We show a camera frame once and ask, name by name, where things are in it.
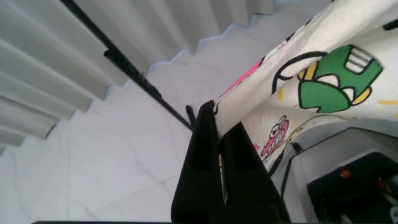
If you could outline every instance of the white curtain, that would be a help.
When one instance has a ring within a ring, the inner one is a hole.
[[[273,0],[75,2],[144,74],[231,22],[248,26],[253,13],[274,9]],[[45,139],[61,119],[127,82],[60,1],[0,0],[0,21],[0,153],[26,135]]]

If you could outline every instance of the cartoon eye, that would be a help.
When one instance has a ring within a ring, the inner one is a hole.
[[[279,126],[282,126],[282,124],[285,122],[285,120],[286,120],[286,116],[283,115],[283,117],[281,117],[279,120]]]
[[[279,124],[275,124],[274,127],[272,127],[271,132],[269,133],[269,137],[273,138],[276,136],[279,130]]]

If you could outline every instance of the marble floor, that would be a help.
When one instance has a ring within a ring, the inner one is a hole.
[[[249,67],[327,6],[279,1],[249,29],[231,25],[192,54],[153,65],[148,79],[180,114],[216,98]],[[135,83],[109,89],[46,141],[27,138],[0,157],[0,223],[37,220],[170,221],[191,132]]]

